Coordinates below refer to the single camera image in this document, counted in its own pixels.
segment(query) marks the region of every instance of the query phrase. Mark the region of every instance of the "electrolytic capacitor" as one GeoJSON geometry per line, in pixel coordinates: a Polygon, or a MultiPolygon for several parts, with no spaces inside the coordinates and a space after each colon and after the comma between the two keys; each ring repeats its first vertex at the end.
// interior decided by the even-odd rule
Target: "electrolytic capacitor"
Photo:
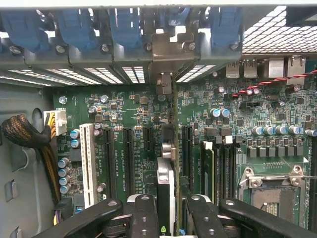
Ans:
{"type": "Polygon", "coordinates": [[[60,187],[59,191],[61,194],[67,194],[71,189],[70,183],[66,184],[65,186],[60,187]]]}
{"type": "Polygon", "coordinates": [[[68,184],[70,181],[70,176],[69,175],[66,175],[65,177],[62,177],[59,179],[59,184],[62,185],[62,186],[65,186],[66,184],[68,184]]]}
{"type": "Polygon", "coordinates": [[[60,167],[61,169],[65,168],[68,164],[69,164],[69,159],[66,157],[61,158],[57,163],[58,167],[60,167]]]}
{"type": "Polygon", "coordinates": [[[91,106],[88,108],[88,113],[89,114],[94,114],[97,113],[98,108],[96,106],[91,106]]]}
{"type": "Polygon", "coordinates": [[[64,169],[60,169],[58,171],[58,176],[65,177],[66,175],[68,175],[69,172],[70,172],[70,168],[69,167],[65,167],[64,169]]]}
{"type": "Polygon", "coordinates": [[[71,140],[71,142],[70,142],[70,146],[72,148],[78,148],[79,145],[80,145],[79,140],[71,140]]]}
{"type": "Polygon", "coordinates": [[[260,126],[253,127],[252,134],[253,135],[262,135],[262,127],[260,127],[260,126]]]}
{"type": "Polygon", "coordinates": [[[308,135],[308,136],[316,137],[317,136],[317,130],[307,129],[307,130],[305,130],[305,134],[308,135]]]}
{"type": "Polygon", "coordinates": [[[224,117],[224,118],[228,118],[230,116],[230,111],[226,108],[221,108],[220,109],[220,114],[224,117]]]}
{"type": "Polygon", "coordinates": [[[277,134],[281,134],[281,135],[283,135],[283,134],[287,134],[287,127],[286,126],[283,126],[283,125],[279,125],[279,126],[277,126],[276,128],[275,128],[275,131],[276,131],[276,133],[277,134]]]}
{"type": "Polygon", "coordinates": [[[77,139],[80,136],[80,131],[78,129],[74,129],[69,134],[70,138],[77,139]]]}
{"type": "Polygon", "coordinates": [[[265,135],[273,135],[274,134],[274,128],[271,126],[266,126],[263,129],[263,132],[265,135]]]}
{"type": "Polygon", "coordinates": [[[301,132],[301,129],[298,126],[291,125],[288,128],[288,132],[294,135],[298,135],[301,132]]]}
{"type": "Polygon", "coordinates": [[[218,118],[220,116],[220,110],[213,108],[210,110],[210,117],[211,118],[218,118]]]}

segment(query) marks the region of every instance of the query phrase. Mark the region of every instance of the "ventilation grille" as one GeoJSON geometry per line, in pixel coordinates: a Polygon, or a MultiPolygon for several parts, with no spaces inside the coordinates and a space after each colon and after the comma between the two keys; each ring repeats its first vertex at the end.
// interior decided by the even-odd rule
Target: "ventilation grille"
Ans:
{"type": "Polygon", "coordinates": [[[186,73],[184,76],[182,76],[180,79],[178,79],[176,82],[189,82],[198,76],[202,75],[203,73],[207,72],[211,68],[215,67],[215,65],[196,65],[192,70],[190,70],[188,73],[186,73]]]}
{"type": "Polygon", "coordinates": [[[142,66],[122,67],[122,69],[131,79],[132,83],[145,83],[142,66]]]}
{"type": "Polygon", "coordinates": [[[243,53],[317,51],[317,26],[286,27],[286,7],[278,6],[245,32],[243,53]]]}
{"type": "Polygon", "coordinates": [[[117,77],[115,77],[112,73],[110,73],[110,71],[107,70],[106,68],[86,68],[85,70],[87,70],[90,73],[93,73],[94,75],[107,81],[108,83],[111,83],[111,84],[122,83],[117,77]]]}

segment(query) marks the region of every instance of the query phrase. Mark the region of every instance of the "black expansion slot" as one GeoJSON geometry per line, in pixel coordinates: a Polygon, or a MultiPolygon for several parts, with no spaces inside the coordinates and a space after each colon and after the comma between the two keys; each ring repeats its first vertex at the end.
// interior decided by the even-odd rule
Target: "black expansion slot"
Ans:
{"type": "Polygon", "coordinates": [[[135,194],[133,129],[123,128],[123,154],[125,171],[125,189],[127,198],[135,194]]]}
{"type": "Polygon", "coordinates": [[[183,126],[183,175],[188,177],[189,189],[194,187],[194,160],[193,160],[193,127],[183,126]]]}
{"type": "Polygon", "coordinates": [[[117,188],[115,181],[115,158],[114,158],[114,138],[111,128],[104,129],[104,159],[106,162],[106,195],[107,197],[116,198],[117,188]]]}
{"type": "Polygon", "coordinates": [[[143,142],[144,150],[148,152],[153,151],[153,129],[151,126],[143,127],[143,142]]]}

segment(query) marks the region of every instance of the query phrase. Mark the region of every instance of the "perforated metal panel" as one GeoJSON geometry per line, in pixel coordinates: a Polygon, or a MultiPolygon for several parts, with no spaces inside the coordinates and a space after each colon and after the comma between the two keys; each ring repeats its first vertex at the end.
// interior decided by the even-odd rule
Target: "perforated metal panel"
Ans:
{"type": "Polygon", "coordinates": [[[243,53],[317,52],[317,26],[287,27],[286,7],[278,6],[245,32],[243,53]]]}

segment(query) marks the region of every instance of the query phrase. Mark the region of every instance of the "red wire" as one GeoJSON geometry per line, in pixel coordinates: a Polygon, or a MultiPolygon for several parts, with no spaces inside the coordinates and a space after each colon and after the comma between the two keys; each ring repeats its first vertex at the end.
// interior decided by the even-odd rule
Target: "red wire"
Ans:
{"type": "MultiPolygon", "coordinates": [[[[276,79],[272,79],[270,81],[264,81],[264,82],[258,83],[257,85],[249,86],[249,87],[247,87],[247,89],[258,88],[259,86],[268,85],[268,84],[271,84],[273,82],[278,82],[278,81],[286,81],[286,80],[289,80],[291,78],[307,77],[308,75],[312,75],[312,74],[317,74],[317,70],[313,70],[310,73],[295,74],[292,77],[276,78],[276,79]]],[[[245,90],[240,90],[239,93],[233,94],[233,96],[237,97],[237,96],[239,96],[239,94],[245,93],[246,91],[247,91],[246,89],[245,90]]]]}

